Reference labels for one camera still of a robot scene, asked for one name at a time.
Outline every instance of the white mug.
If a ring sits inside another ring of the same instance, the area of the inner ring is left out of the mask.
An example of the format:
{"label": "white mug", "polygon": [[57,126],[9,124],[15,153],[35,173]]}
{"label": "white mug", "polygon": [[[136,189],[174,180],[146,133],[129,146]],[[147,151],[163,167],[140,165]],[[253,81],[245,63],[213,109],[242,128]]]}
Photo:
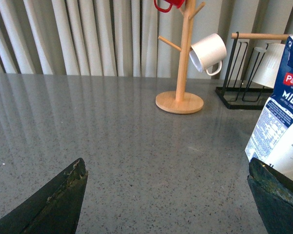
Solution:
{"label": "white mug", "polygon": [[[199,72],[205,71],[209,76],[218,74],[222,67],[222,60],[227,56],[226,46],[221,37],[214,33],[191,45],[190,58]],[[217,71],[208,72],[208,68],[218,65]]]}

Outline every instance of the wooden rod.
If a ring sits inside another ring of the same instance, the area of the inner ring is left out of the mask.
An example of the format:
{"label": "wooden rod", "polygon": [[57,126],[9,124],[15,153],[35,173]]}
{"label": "wooden rod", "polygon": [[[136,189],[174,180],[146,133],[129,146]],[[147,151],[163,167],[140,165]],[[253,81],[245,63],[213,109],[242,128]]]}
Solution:
{"label": "wooden rod", "polygon": [[184,12],[184,22],[181,35],[181,52],[179,57],[178,78],[176,88],[176,102],[181,102],[185,97],[189,52],[191,45],[193,20],[189,20],[190,15],[194,12],[195,0],[186,0]]}
{"label": "wooden rod", "polygon": [[[239,33],[239,39],[286,40],[288,36],[289,34]],[[232,33],[232,39],[237,39],[237,37],[237,33]]]}
{"label": "wooden rod", "polygon": [[162,36],[158,36],[158,40],[161,40],[162,42],[165,42],[167,45],[170,45],[171,47],[175,48],[176,50],[179,50],[181,52],[181,48],[178,45],[175,45],[171,41],[167,40],[166,38]]}
{"label": "wooden rod", "polygon": [[195,9],[195,11],[189,16],[189,20],[193,19],[197,13],[205,6],[205,2],[201,2],[201,4]]}

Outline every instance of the wooden mug tree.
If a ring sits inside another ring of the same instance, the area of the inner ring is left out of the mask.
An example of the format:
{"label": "wooden mug tree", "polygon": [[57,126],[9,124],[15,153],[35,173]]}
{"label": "wooden mug tree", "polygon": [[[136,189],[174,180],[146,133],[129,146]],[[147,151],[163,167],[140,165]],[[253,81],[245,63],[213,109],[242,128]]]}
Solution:
{"label": "wooden mug tree", "polygon": [[181,47],[159,36],[158,39],[180,51],[178,78],[176,91],[168,91],[156,97],[156,105],[164,111],[175,114],[192,114],[203,108],[203,100],[191,93],[186,93],[186,81],[188,72],[189,53],[191,50],[191,37],[194,16],[205,6],[202,2],[195,9],[196,0],[186,0],[185,9],[179,8],[184,16],[182,27]]}

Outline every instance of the nutrition label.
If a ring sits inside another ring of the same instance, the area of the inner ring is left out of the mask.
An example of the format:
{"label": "nutrition label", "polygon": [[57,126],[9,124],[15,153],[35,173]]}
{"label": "nutrition label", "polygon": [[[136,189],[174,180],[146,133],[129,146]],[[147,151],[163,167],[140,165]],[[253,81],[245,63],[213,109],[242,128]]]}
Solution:
{"label": "nutrition label", "polygon": [[292,124],[293,119],[270,100],[262,111],[246,147],[247,155],[264,161]]}

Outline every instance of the white milk carton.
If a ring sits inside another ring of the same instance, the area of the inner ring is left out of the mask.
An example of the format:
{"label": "white milk carton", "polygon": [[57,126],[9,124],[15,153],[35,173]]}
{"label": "white milk carton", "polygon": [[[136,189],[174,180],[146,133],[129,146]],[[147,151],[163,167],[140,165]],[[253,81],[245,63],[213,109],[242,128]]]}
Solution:
{"label": "white milk carton", "polygon": [[293,36],[245,152],[249,161],[256,157],[293,180]]}

